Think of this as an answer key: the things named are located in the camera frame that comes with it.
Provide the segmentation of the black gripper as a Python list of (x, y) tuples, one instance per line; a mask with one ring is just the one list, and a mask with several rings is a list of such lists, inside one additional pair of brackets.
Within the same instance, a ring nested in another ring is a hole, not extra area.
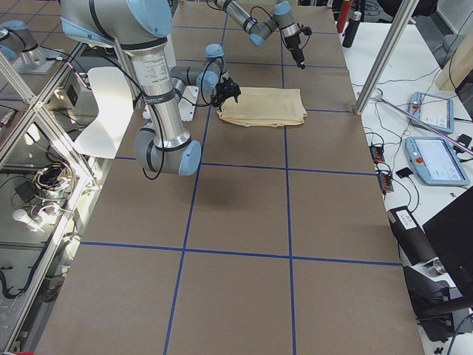
[[(300, 35), (307, 36), (306, 43), (301, 47)], [(290, 54), (293, 57), (293, 60), (296, 62), (298, 68), (303, 70), (305, 68), (305, 58), (303, 49), (308, 43), (309, 38), (312, 35), (311, 27), (299, 26), (294, 34), (284, 35), (285, 46), (289, 50)]]
[(215, 94), (211, 96), (211, 105), (215, 108), (221, 108), (229, 98), (238, 103), (238, 97), (241, 95), (239, 85), (232, 78), (224, 78), (223, 82), (216, 85), (215, 90)]

